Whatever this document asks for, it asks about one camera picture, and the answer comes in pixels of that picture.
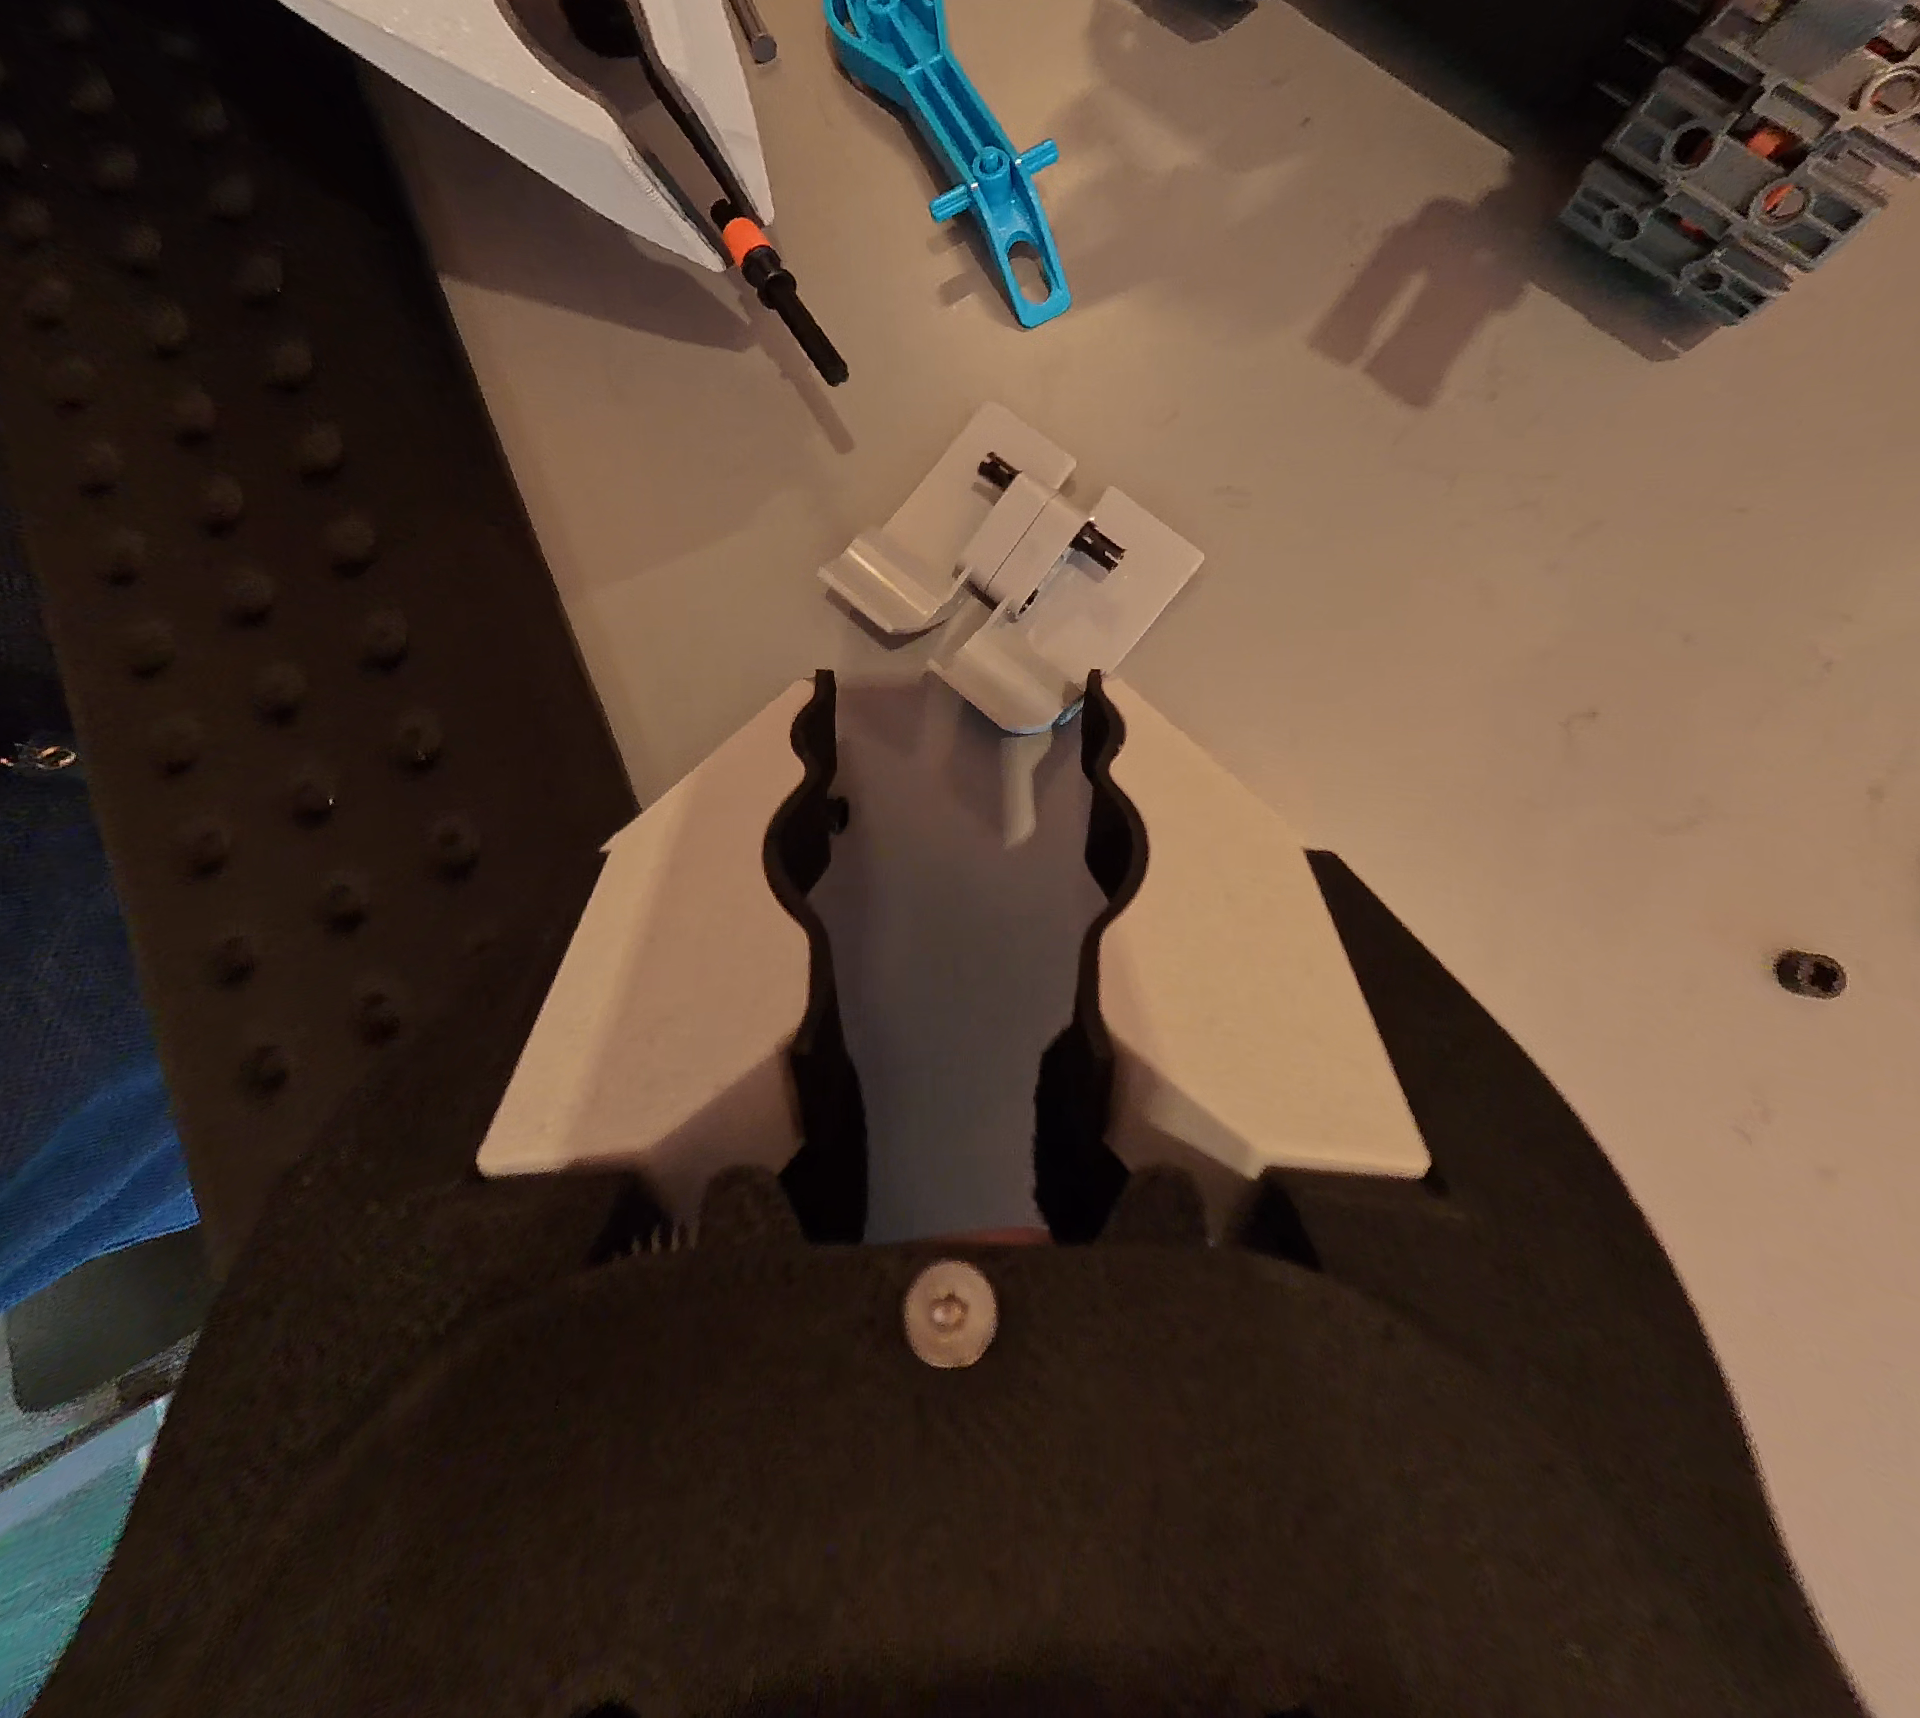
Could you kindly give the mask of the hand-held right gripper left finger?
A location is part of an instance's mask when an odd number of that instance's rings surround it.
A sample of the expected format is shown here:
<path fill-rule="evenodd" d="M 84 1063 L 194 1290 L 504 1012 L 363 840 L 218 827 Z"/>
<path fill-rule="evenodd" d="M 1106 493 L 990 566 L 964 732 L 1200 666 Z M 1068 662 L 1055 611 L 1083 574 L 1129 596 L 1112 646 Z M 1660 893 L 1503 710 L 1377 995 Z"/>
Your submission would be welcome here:
<path fill-rule="evenodd" d="M 793 682 L 605 844 L 482 1177 L 624 1173 L 690 1225 L 757 1167 L 811 1239 L 863 1241 L 868 1116 L 815 904 L 837 705 L 830 669 Z"/>

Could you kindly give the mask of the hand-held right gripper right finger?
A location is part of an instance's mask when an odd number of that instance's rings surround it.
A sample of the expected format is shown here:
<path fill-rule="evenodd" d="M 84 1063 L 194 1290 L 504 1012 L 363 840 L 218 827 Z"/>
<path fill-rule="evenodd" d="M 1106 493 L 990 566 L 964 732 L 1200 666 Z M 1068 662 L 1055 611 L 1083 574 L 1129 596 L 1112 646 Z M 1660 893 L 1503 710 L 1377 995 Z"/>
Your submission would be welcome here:
<path fill-rule="evenodd" d="M 1096 1239 L 1156 1169 L 1213 1231 L 1270 1175 L 1421 1185 L 1428 1139 L 1304 840 L 1130 684 L 1091 673 L 1077 722 L 1099 907 L 1034 1085 L 1051 1237 Z"/>

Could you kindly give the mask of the blue plastic separator tool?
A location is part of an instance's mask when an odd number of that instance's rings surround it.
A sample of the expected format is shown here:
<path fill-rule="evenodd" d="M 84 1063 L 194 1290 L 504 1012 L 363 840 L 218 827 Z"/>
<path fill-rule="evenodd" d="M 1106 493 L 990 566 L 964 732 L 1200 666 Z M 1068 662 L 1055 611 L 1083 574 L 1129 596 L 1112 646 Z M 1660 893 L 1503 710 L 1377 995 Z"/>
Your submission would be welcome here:
<path fill-rule="evenodd" d="M 825 0 L 840 68 L 901 110 L 939 159 L 947 187 L 935 221 L 971 218 L 1027 329 L 1073 305 L 1039 175 L 1058 145 L 1016 148 L 949 42 L 947 0 Z"/>

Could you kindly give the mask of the black axle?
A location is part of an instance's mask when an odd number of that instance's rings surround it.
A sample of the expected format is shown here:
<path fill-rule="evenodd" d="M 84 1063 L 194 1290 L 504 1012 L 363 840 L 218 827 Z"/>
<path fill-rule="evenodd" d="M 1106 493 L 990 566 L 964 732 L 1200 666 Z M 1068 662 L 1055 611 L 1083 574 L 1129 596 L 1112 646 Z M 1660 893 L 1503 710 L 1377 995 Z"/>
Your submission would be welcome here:
<path fill-rule="evenodd" d="M 717 185 L 717 194 L 709 206 L 709 235 L 715 237 L 725 259 L 733 265 L 743 281 L 757 294 L 761 305 L 781 318 L 786 332 L 804 351 L 807 359 L 815 366 L 818 376 L 832 387 L 845 386 L 851 379 L 851 363 L 838 351 L 835 341 L 829 337 L 821 322 L 815 318 L 812 310 L 802 298 L 801 281 L 796 273 L 786 265 L 778 246 L 771 239 L 755 203 L 750 201 L 749 190 L 743 181 L 743 175 L 733 168 L 733 159 L 726 149 L 717 141 L 709 121 L 701 116 L 688 96 L 680 90 L 678 82 L 653 66 L 646 68 L 648 84 L 659 98 L 663 110 L 671 116 L 674 125 L 684 135 L 687 145 L 695 149 L 702 168 Z M 719 219 L 733 214 L 747 214 L 773 241 L 774 252 L 778 253 L 778 264 L 771 269 L 758 273 L 761 281 L 750 281 L 750 275 L 734 265 L 728 257 L 725 241 L 719 232 Z"/>

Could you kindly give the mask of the grey panel hinge assembly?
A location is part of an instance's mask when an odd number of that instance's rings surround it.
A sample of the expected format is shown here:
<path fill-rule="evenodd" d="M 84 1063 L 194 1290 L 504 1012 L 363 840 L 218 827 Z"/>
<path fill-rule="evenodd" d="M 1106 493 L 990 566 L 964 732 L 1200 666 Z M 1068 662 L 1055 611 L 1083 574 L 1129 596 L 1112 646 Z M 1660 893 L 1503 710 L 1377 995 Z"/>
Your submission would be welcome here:
<path fill-rule="evenodd" d="M 1199 544 L 1116 486 L 1077 505 L 1074 474 L 1068 450 L 985 403 L 882 526 L 821 566 L 821 583 L 901 642 L 980 606 L 929 669 L 1007 736 L 1055 729 L 1091 673 L 1116 669 L 1205 563 Z"/>

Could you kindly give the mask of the black dimpled pad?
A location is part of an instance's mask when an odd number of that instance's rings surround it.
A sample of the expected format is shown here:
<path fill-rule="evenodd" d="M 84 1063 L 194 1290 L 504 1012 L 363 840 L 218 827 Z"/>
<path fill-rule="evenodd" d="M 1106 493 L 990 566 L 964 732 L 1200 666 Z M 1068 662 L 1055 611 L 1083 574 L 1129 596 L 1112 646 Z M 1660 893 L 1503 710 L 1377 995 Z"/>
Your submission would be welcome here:
<path fill-rule="evenodd" d="M 231 1259 L 369 1077 L 471 1161 L 636 803 L 346 54 L 3 37 L 4 486 Z"/>

